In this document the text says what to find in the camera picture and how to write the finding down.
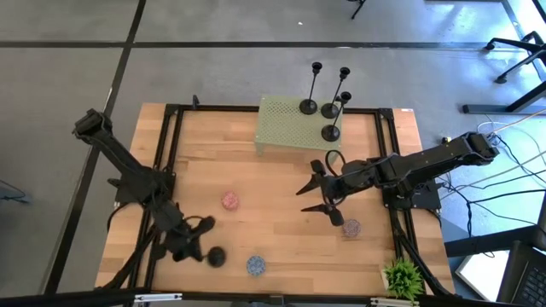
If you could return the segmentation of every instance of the potted plant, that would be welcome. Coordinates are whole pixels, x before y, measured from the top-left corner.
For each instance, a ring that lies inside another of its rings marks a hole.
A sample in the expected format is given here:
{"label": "potted plant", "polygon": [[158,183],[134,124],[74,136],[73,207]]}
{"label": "potted plant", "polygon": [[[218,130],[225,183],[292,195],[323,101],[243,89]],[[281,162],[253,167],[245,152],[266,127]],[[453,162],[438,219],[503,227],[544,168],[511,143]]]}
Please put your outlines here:
{"label": "potted plant", "polygon": [[392,262],[383,269],[386,290],[396,298],[406,298],[413,302],[417,294],[423,293],[423,279],[414,264],[405,259]]}

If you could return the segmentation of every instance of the wooden table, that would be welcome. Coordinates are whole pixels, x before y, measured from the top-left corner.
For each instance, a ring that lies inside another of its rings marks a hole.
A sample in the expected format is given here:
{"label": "wooden table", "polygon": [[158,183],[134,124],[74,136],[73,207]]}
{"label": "wooden table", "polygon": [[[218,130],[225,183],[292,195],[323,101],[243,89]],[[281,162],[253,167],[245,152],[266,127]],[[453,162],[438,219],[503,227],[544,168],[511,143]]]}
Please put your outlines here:
{"label": "wooden table", "polygon": [[[131,153],[144,165],[153,164],[164,108],[164,104],[142,106]],[[402,154],[421,150],[413,111],[395,109],[394,115]],[[157,263],[153,290],[386,295],[380,271],[394,259],[394,247],[380,191],[371,188],[354,194],[340,206],[345,219],[355,218],[362,224],[357,238],[344,237],[323,214],[300,212],[322,202],[318,189],[301,196],[295,193],[311,177],[309,162],[323,160],[324,152],[268,147],[259,157],[253,144],[257,118],[257,113],[184,112],[173,199],[187,216],[217,219],[215,228],[201,237],[201,244],[203,251],[223,247],[227,262],[214,269],[193,259],[175,263],[169,254]],[[347,114],[343,127],[341,150],[347,160],[379,156],[373,116]],[[339,167],[338,159],[334,168]],[[238,211],[226,211],[220,205],[230,190],[240,197]],[[132,253],[141,216],[140,206],[129,205],[113,219],[97,286],[110,281]],[[418,210],[413,210],[413,220],[422,258],[453,292],[438,220]],[[252,255],[266,261],[267,270],[260,277],[246,271]],[[138,285],[143,284],[147,263],[148,255],[142,261]]]}

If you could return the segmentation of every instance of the gray concrete floor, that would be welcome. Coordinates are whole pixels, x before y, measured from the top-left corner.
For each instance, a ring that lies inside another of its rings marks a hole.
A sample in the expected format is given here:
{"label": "gray concrete floor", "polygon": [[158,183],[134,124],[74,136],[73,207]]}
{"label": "gray concrete floor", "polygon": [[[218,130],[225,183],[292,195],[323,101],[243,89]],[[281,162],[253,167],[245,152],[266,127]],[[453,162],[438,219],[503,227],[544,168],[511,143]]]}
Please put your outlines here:
{"label": "gray concrete floor", "polygon": [[[136,0],[80,3],[33,0],[0,3],[0,40],[125,40]],[[356,41],[484,42],[515,38],[500,3],[368,0],[356,20],[355,3],[251,0],[158,0],[144,10],[138,41]],[[514,4],[516,13],[528,6]],[[534,25],[522,25],[526,31]],[[46,270],[88,148],[71,135],[84,111],[102,109],[120,49],[0,49],[0,178],[33,197],[30,205],[0,203],[0,296],[34,294]],[[423,147],[441,136],[459,136],[488,120],[464,115],[466,103],[509,104],[538,85],[532,66],[492,80],[526,54],[516,49],[483,53],[447,49],[134,49],[113,110],[114,132],[129,145],[143,102],[258,104],[261,95],[303,96],[309,66],[320,61],[316,97],[334,93],[337,70],[351,69],[344,84],[353,107],[415,109]],[[492,116],[512,122],[517,116]],[[544,119],[520,126],[546,148]],[[502,136],[520,160],[537,154],[517,130]],[[453,172],[455,184],[514,165],[503,153],[492,165]],[[544,168],[542,161],[529,165]],[[517,176],[514,171],[498,180]],[[60,290],[91,289],[106,238],[117,172],[103,158],[96,167]],[[524,179],[507,187],[464,194],[471,200],[539,187]],[[515,196],[486,205],[493,211],[536,221],[542,195]],[[457,196],[443,201],[443,217],[466,229],[466,206]],[[473,210],[476,235],[522,226]]]}

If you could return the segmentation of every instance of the pink ball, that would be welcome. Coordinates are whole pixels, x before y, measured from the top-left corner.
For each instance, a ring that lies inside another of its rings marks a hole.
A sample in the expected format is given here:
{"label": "pink ball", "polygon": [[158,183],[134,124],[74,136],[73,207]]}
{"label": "pink ball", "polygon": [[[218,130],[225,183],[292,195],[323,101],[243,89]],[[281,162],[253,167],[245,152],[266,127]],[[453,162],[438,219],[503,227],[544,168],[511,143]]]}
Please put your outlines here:
{"label": "pink ball", "polygon": [[222,198],[222,206],[229,211],[236,210],[239,207],[239,198],[235,193],[229,191]]}

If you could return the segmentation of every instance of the green mesh platform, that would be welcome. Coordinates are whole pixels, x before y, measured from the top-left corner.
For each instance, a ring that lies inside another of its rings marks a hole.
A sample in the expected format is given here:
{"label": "green mesh platform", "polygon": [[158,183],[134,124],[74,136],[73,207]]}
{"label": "green mesh platform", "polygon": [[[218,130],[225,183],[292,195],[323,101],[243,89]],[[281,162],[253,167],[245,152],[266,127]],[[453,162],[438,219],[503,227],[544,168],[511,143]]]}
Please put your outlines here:
{"label": "green mesh platform", "polygon": [[[321,115],[322,105],[329,103],[317,101],[318,110],[312,115],[305,115],[299,110],[301,97],[264,96],[259,106],[258,128],[254,142],[258,154],[262,154],[264,145],[289,146],[319,150],[339,149],[341,137],[336,142],[327,142],[321,136],[323,126],[332,124],[333,119]],[[343,114],[340,114],[336,126],[341,131]]]}

